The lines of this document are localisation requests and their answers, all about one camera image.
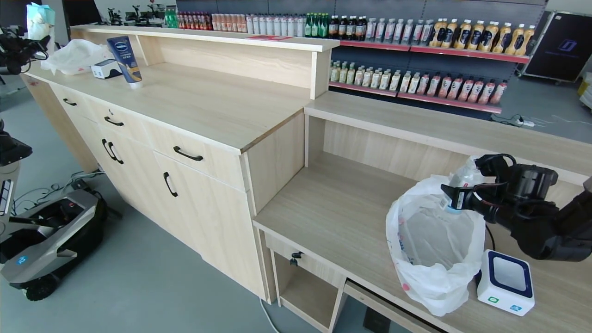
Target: blue tube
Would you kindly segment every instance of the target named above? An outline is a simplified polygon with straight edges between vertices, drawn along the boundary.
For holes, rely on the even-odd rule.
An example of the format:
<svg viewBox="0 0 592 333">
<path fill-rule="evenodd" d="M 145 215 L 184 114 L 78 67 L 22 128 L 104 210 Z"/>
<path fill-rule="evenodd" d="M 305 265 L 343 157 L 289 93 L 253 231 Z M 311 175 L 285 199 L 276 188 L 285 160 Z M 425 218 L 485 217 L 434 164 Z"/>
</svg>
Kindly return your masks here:
<svg viewBox="0 0 592 333">
<path fill-rule="evenodd" d="M 126 81 L 132 88 L 140 88 L 142 76 L 140 75 L 134 51 L 131 49 L 130 38 L 128 36 L 107 38 L 107 45 L 109 45 L 111 53 L 115 56 Z"/>
</svg>

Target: checkout counter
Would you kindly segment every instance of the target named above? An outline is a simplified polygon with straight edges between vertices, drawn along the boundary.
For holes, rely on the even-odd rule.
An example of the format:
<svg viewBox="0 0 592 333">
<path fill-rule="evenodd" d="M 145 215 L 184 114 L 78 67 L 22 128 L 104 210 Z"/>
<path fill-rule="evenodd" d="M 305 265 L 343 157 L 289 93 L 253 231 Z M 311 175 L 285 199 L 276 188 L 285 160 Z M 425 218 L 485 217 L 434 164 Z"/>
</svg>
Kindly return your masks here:
<svg viewBox="0 0 592 333">
<path fill-rule="evenodd" d="M 25 82 L 85 171 L 99 163 L 128 203 L 261 299 L 322 332 L 348 296 L 413 332 L 590 329 L 590 259 L 532 260 L 497 225 L 498 251 L 530 263 L 535 308 L 503 312 L 471 283 L 469 301 L 432 316 L 401 288 L 385 217 L 417 181 L 502 152 L 556 170 L 547 200 L 563 207 L 592 175 L 592 145 L 327 92 L 339 41 L 72 27 L 94 43 L 120 35 L 132 41 L 141 89 L 38 63 Z"/>
</svg>

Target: robotic arm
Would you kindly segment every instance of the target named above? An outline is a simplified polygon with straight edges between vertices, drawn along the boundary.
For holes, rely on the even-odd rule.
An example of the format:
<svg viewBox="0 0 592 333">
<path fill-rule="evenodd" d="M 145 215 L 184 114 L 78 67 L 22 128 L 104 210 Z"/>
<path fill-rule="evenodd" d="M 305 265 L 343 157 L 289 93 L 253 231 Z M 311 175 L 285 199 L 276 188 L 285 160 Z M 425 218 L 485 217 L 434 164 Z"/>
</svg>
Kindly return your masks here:
<svg viewBox="0 0 592 333">
<path fill-rule="evenodd" d="M 512 161 L 508 165 L 504 157 Z M 592 252 L 592 177 L 584 191 L 562 209 L 545 201 L 557 172 L 536 165 L 517 164 L 508 154 L 484 155 L 475 165 L 494 184 L 441 188 L 452 208 L 473 210 L 486 222 L 510 231 L 520 249 L 539 260 L 582 261 Z"/>
</svg>

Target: black drawer handle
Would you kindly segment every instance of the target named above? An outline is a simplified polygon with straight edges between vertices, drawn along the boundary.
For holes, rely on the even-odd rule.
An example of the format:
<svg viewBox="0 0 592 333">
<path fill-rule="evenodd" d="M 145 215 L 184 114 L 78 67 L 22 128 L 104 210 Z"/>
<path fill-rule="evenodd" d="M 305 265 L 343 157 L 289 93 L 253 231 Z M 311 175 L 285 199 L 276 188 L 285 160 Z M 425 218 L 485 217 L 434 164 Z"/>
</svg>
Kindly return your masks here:
<svg viewBox="0 0 592 333">
<path fill-rule="evenodd" d="M 191 155 L 187 155 L 187 154 L 183 153 L 183 152 L 181 151 L 181 147 L 179 147 L 179 146 L 174 146 L 174 147 L 173 147 L 173 150 L 174 150 L 174 151 L 175 151 L 177 154 L 179 154 L 179 155 L 183 155 L 183 156 L 185 156 L 185 157 L 187 157 L 187 158 L 191 158 L 191 159 L 192 159 L 192 160 L 194 160 L 194 161 L 198 161 L 198 162 L 199 162 L 199 161 L 201 161 L 201 160 L 203 160 L 203 159 L 204 159 L 204 157 L 203 157 L 203 156 L 201 156 L 201 155 L 197 155 L 197 156 L 191 156 Z"/>
<path fill-rule="evenodd" d="M 110 142 L 110 143 L 108 144 L 108 146 L 109 146 L 109 149 L 111 150 L 111 153 L 113 154 L 113 161 L 117 161 L 117 163 L 119 163 L 119 164 L 123 164 L 123 161 L 122 161 L 122 160 L 120 160 L 120 159 L 118 159 L 118 158 L 117 158 L 117 155 L 115 155 L 115 152 L 113 151 L 113 143 L 112 143 L 112 142 Z"/>
<path fill-rule="evenodd" d="M 117 158 L 111 154 L 111 152 L 109 151 L 109 149 L 107 149 L 107 140 L 102 139 L 101 142 L 103 143 L 103 148 L 105 148 L 105 151 L 107 152 L 107 155 L 109 155 L 109 157 L 113 160 L 113 161 L 117 161 Z"/>
<path fill-rule="evenodd" d="M 123 123 L 116 123 L 116 122 L 112 121 L 111 118 L 109 118 L 109 117 L 105 117 L 105 121 L 107 123 L 111 123 L 111 124 L 113 124 L 115 126 L 123 126 Z"/>
<path fill-rule="evenodd" d="M 78 104 L 74 103 L 74 102 L 70 102 L 67 98 L 62 98 L 62 101 L 64 101 L 64 103 L 66 104 L 70 104 L 71 106 L 75 107 Z"/>
<path fill-rule="evenodd" d="M 179 194 L 178 194 L 177 192 L 173 192 L 173 190 L 171 190 L 171 189 L 170 189 L 170 185 L 169 185 L 169 176 L 170 176 L 170 175 L 169 175 L 169 173 L 168 173 L 168 172 L 165 172 L 165 173 L 164 173 L 164 174 L 162 174 L 162 175 L 163 175 L 163 176 L 164 176 L 164 178 L 165 178 L 165 183 L 166 183 L 166 186 L 169 188 L 169 192 L 170 192 L 170 194 L 171 194 L 172 196 L 174 196 L 175 198 L 176 198 L 177 196 L 179 196 Z"/>
</svg>

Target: small white box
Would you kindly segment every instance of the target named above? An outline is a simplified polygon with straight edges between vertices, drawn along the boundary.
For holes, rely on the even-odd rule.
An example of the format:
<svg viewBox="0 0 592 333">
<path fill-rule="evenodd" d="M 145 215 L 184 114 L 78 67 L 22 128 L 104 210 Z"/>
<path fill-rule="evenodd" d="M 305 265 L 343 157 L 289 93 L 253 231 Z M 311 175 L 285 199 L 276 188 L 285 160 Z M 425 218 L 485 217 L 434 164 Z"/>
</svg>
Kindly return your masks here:
<svg viewBox="0 0 592 333">
<path fill-rule="evenodd" d="M 99 79 L 109 79 L 120 76 L 121 68 L 115 59 L 107 59 L 91 66 L 92 74 Z"/>
<path fill-rule="evenodd" d="M 524 316 L 535 306 L 530 265 L 509 255 L 485 251 L 477 276 L 477 298 L 496 308 Z"/>
</svg>

